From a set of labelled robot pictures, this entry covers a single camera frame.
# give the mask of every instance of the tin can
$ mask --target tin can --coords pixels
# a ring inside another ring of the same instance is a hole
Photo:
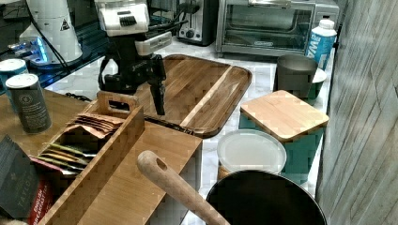
[[[6,81],[12,76],[28,73],[26,63],[22,59],[8,59],[0,62],[0,80],[3,84],[3,88],[6,91],[9,102],[11,103],[12,110],[16,111],[15,105],[12,102],[9,91],[6,88]]]
[[[15,75],[6,81],[6,87],[26,133],[40,133],[51,126],[38,76]]]

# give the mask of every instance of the water bottle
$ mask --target water bottle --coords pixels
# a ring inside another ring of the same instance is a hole
[[[336,40],[336,31],[334,22],[331,20],[321,20],[319,26],[311,31],[310,41],[308,43],[305,55],[313,58],[318,67],[325,70],[328,64],[331,48]]]

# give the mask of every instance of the kitchen counter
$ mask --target kitchen counter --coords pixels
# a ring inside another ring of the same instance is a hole
[[[170,54],[186,54],[189,56],[195,56],[199,58],[205,58],[208,60],[214,60],[220,63],[225,63],[233,66],[238,66],[248,69],[252,74],[252,83],[246,91],[242,100],[238,103],[234,109],[232,115],[227,120],[221,132],[209,139],[204,139],[203,150],[202,150],[202,173],[201,173],[201,187],[199,192],[205,197],[214,183],[217,181],[218,172],[218,157],[217,157],[217,144],[219,139],[226,133],[238,129],[239,121],[239,108],[242,102],[259,98],[272,92],[274,74],[276,69],[275,61],[262,61],[260,57],[247,57],[243,55],[229,55],[226,54],[225,58],[217,58],[215,53],[214,43],[207,47],[193,46],[178,41],[176,38],[173,39],[173,43],[156,53],[161,54],[163,57]],[[331,74],[331,59],[327,67],[328,77],[323,83],[323,87],[320,91],[319,97],[314,104],[318,110],[326,113],[328,105],[328,94],[330,85],[330,74]],[[96,98],[96,94],[99,91],[98,85],[98,74],[100,62],[103,58],[91,63],[90,65],[81,68],[80,70],[68,75],[62,80],[47,86],[47,90],[54,91],[59,94],[72,93],[79,96],[85,96],[90,99]],[[108,64],[104,71],[104,74],[115,74],[115,64]],[[317,169],[320,156],[321,146],[318,147],[315,155],[313,167],[310,171],[308,181],[302,186],[314,196],[315,185],[317,178]],[[192,212],[186,216],[182,224],[204,224],[197,216]]]

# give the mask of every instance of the wooden tray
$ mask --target wooden tray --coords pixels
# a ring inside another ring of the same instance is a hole
[[[110,100],[127,103],[130,110],[126,112],[111,109]],[[111,115],[123,118],[125,122],[56,200],[40,224],[77,224],[144,132],[144,112],[142,106],[138,105],[136,97],[99,92],[98,100],[89,104],[84,112]],[[62,137],[63,130],[61,129],[50,143],[58,141]]]
[[[151,121],[185,129],[201,138],[220,132],[252,80],[245,68],[188,55],[172,54],[163,62],[167,74],[165,115],[156,114],[148,84],[135,96]]]

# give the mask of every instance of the blue light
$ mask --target blue light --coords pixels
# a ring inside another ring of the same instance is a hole
[[[41,57],[43,58],[44,62],[47,62],[47,54],[44,51],[44,46],[43,42],[41,42],[41,39],[38,37],[38,48],[40,49]]]

